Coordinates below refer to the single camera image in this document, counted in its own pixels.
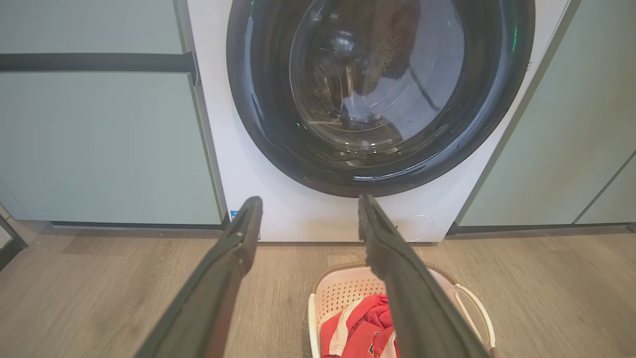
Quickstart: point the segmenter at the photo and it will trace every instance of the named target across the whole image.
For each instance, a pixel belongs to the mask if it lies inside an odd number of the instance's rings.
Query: front-loading washing machine
[[[357,241],[372,194],[441,241],[569,0],[189,0],[228,210],[263,241]]]

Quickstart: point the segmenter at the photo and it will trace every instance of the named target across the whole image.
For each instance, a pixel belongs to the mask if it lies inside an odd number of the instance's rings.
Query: sticker
[[[234,220],[234,218],[237,216],[239,212],[235,211],[235,210],[230,210],[230,221]],[[261,239],[261,233],[258,233],[258,239]]]

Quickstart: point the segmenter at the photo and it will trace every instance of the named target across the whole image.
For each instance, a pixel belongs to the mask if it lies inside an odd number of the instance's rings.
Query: baseboard
[[[477,234],[477,233],[500,233],[503,231],[529,231],[529,230],[550,230],[550,229],[580,229],[583,227],[603,227],[603,226],[627,226],[628,222],[615,222],[611,224],[564,224],[564,225],[512,225],[512,226],[459,226],[456,222],[450,227],[446,235],[457,234]]]
[[[55,227],[74,227],[87,229],[159,229],[159,230],[225,230],[230,224],[230,218],[227,213],[223,217],[220,224],[132,224],[121,222],[70,222],[70,221],[51,221]]]
[[[0,227],[11,236],[11,240],[0,249],[0,270],[2,270],[20,251],[27,248],[28,245],[2,218],[0,218]]]

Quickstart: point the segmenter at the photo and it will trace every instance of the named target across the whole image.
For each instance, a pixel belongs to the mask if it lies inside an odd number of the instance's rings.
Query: cabinet door
[[[635,13],[581,2],[461,226],[571,224],[636,150]]]
[[[220,224],[190,76],[1,73],[0,203],[17,220]]]
[[[636,159],[634,156],[577,224],[636,222]]]
[[[2,0],[0,54],[182,54],[177,0]]]

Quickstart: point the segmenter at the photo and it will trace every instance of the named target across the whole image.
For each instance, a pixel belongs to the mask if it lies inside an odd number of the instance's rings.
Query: laundry basket
[[[479,299],[467,288],[457,283],[450,275],[438,268],[427,264],[431,275],[450,301],[461,312],[466,322],[471,326],[484,348],[491,356],[495,354],[495,332],[486,309]],[[322,324],[344,310],[350,303],[374,294],[386,294],[384,282],[371,272],[367,266],[340,266],[322,275],[312,287],[309,295],[309,340],[312,347],[312,357],[320,358],[320,330]],[[469,307],[462,300],[467,297],[474,304],[473,314],[480,316],[483,323],[482,332],[477,328],[469,314]]]

